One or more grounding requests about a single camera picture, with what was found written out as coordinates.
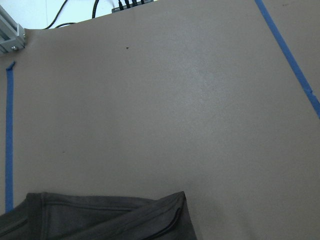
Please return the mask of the dark brown t-shirt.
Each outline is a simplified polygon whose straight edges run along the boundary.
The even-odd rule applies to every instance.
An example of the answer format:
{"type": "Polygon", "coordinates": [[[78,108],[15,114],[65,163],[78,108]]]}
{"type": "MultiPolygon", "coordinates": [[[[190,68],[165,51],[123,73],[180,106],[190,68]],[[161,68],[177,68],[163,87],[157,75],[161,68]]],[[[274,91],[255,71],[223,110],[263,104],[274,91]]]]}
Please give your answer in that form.
{"type": "Polygon", "coordinates": [[[195,240],[184,192],[160,199],[29,193],[0,217],[3,240],[195,240]]]}

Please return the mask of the blue tape line crosswise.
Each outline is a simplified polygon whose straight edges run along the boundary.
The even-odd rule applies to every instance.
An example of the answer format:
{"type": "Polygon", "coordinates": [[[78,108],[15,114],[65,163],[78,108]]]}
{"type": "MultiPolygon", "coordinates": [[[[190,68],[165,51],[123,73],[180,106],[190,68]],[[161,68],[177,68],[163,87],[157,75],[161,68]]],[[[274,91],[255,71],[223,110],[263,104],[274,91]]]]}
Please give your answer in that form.
{"type": "Polygon", "coordinates": [[[277,25],[272,19],[268,9],[266,8],[264,2],[262,0],[254,1],[256,6],[258,7],[262,17],[264,18],[265,23],[267,24],[269,30],[271,31],[275,41],[277,42],[279,48],[281,49],[284,57],[286,58],[287,63],[289,64],[291,70],[293,71],[296,79],[298,80],[304,94],[308,98],[313,110],[315,111],[318,118],[320,118],[320,101],[317,96],[314,94],[313,89],[306,79],[303,71],[301,70],[299,64],[297,63],[294,55],[292,54],[290,48],[288,47],[285,39],[280,33],[277,25]]]}

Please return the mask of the aluminium frame post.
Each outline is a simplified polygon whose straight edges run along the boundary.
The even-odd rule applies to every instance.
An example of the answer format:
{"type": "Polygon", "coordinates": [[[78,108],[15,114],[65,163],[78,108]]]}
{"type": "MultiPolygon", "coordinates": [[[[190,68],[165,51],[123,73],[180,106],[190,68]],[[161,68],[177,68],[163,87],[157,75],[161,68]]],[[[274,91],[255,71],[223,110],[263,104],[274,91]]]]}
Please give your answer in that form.
{"type": "Polygon", "coordinates": [[[25,47],[25,29],[0,6],[0,54],[16,52],[25,47]]]}

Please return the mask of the black usb hub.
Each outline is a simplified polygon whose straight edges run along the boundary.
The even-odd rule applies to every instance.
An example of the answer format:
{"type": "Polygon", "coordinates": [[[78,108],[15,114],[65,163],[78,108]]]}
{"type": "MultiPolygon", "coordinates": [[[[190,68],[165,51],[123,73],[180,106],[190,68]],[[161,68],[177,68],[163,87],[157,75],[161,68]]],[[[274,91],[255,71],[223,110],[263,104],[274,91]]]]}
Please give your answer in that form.
{"type": "Polygon", "coordinates": [[[129,0],[118,0],[117,2],[118,2],[118,6],[111,10],[112,13],[124,11],[126,9],[145,5],[148,3],[152,3],[154,2],[154,0],[134,0],[133,2],[130,2],[129,0]]]}

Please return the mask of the torn blue tape line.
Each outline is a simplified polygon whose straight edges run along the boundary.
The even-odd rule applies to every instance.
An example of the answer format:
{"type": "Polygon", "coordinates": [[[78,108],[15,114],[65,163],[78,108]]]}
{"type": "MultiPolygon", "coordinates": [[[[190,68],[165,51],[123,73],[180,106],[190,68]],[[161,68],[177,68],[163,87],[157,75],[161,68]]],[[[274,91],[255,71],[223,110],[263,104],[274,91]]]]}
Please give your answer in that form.
{"type": "Polygon", "coordinates": [[[14,74],[13,61],[6,68],[6,119],[5,119],[5,212],[14,208],[13,197],[13,101],[14,101],[14,74]]]}

